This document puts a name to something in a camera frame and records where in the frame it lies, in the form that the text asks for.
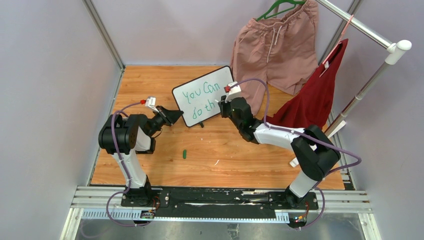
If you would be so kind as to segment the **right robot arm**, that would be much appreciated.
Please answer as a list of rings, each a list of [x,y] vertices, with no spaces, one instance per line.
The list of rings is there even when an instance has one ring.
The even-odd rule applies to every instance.
[[[307,193],[326,177],[340,160],[340,151],[316,125],[307,128],[288,128],[266,125],[253,116],[251,107],[243,97],[218,101],[220,115],[228,118],[241,137],[254,144],[272,145],[293,151],[300,172],[284,191],[284,202],[298,209],[306,201]]]

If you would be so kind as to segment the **small black-framed whiteboard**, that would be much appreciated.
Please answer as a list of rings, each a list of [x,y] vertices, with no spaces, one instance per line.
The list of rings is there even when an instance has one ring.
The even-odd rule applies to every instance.
[[[231,68],[223,66],[184,84],[171,93],[178,109],[183,111],[184,124],[190,128],[220,113],[215,100],[225,95],[224,87],[234,81]]]

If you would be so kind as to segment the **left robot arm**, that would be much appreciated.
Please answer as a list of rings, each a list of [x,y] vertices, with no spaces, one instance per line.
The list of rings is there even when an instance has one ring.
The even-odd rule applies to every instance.
[[[126,114],[124,109],[110,115],[98,135],[101,149],[113,156],[124,178],[123,206],[155,207],[159,197],[153,192],[148,175],[143,171],[138,155],[153,154],[156,137],[164,126],[173,126],[184,114],[156,106],[152,118],[145,114]]]

